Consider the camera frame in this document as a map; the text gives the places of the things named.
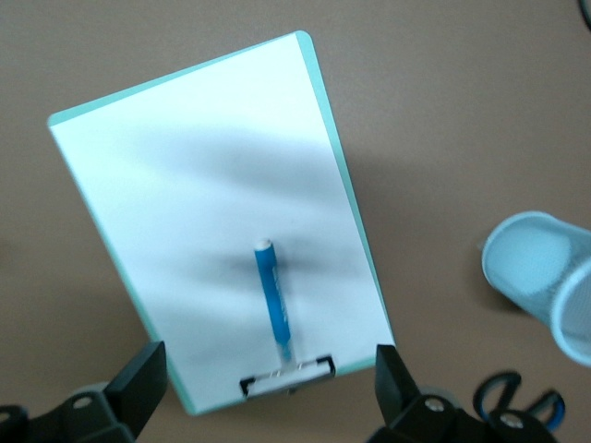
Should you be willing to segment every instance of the dry erase marker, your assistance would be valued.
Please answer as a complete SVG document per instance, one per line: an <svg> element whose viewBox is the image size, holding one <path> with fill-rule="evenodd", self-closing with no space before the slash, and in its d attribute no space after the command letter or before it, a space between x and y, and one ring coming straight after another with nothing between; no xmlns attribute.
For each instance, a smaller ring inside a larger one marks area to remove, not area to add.
<svg viewBox="0 0 591 443"><path fill-rule="evenodd" d="M255 258L257 259L260 282L267 299L273 336L277 342L282 365L292 365L295 361L291 344L292 335L289 330L285 304L277 279L277 257L271 240L261 240L256 244Z"/></svg>

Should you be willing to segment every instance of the brown table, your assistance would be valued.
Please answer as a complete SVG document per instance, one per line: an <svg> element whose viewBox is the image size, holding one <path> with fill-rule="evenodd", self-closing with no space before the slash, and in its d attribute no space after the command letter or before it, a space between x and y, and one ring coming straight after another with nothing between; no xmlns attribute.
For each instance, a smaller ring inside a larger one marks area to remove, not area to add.
<svg viewBox="0 0 591 443"><path fill-rule="evenodd" d="M314 39L399 351L470 411L518 369L557 437L591 435L591 369L486 284L476 245L522 210L591 227L591 32L575 1L0 3L0 402L44 413L147 340L47 117L293 30ZM143 442L362 442L373 372L198 418L169 389Z"/></svg>

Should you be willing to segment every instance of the metal screw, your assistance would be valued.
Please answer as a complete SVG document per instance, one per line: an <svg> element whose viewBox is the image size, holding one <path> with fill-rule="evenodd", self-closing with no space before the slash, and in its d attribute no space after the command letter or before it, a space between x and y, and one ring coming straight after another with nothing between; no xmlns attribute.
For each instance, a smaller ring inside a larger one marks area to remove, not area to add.
<svg viewBox="0 0 591 443"><path fill-rule="evenodd" d="M445 409L443 401L441 401L440 399L436 399L435 397L430 397L426 399L425 406L427 406L434 413L441 413Z"/></svg>
<svg viewBox="0 0 591 443"><path fill-rule="evenodd" d="M501 421L505 423L508 427L512 427L513 429L523 429L524 422L514 413L504 413L501 415Z"/></svg>
<svg viewBox="0 0 591 443"><path fill-rule="evenodd" d="M72 405L72 407L74 409L82 409L82 408L86 408L91 403L92 403L91 397L80 397L79 399L74 401L74 404Z"/></svg>

